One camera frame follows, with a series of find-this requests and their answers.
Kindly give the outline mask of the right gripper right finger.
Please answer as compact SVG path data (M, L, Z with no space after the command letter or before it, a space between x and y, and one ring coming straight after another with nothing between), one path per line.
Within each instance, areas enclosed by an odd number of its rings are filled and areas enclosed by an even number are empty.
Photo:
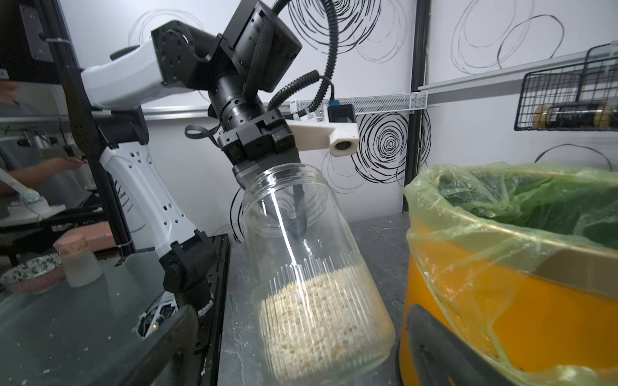
M420 305L408 312L407 333L421 385L512 384Z

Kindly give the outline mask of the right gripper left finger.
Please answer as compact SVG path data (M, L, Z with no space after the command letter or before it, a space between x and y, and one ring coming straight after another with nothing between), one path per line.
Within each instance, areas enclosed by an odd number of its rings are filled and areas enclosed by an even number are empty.
M194 385L198 319L193 307L181 307L117 366L117 385Z

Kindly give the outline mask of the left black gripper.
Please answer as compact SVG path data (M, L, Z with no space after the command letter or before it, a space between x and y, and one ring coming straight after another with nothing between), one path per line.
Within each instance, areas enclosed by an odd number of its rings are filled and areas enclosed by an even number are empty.
M224 131L218 144L233 164L233 174L241 186L250 186L263 172L288 163L299 163L299 149L295 137L278 109L273 109ZM307 231L307 206L304 187L293 186L294 207L289 233L294 239Z

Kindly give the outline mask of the cream lid oatmeal jar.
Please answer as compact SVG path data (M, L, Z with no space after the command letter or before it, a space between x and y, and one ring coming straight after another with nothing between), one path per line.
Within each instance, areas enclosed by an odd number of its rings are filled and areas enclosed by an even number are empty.
M307 206L299 239L289 233L296 184ZM241 226L266 384L344 384L389 357L393 322L318 169L288 163L263 172L246 190Z

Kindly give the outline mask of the yellow trash bin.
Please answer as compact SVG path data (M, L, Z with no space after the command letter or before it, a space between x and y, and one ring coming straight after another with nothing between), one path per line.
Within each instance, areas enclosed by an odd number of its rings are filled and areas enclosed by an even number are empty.
M543 256L514 239L499 229L465 247L412 220L406 307L526 383L616 384L616 250L551 236Z

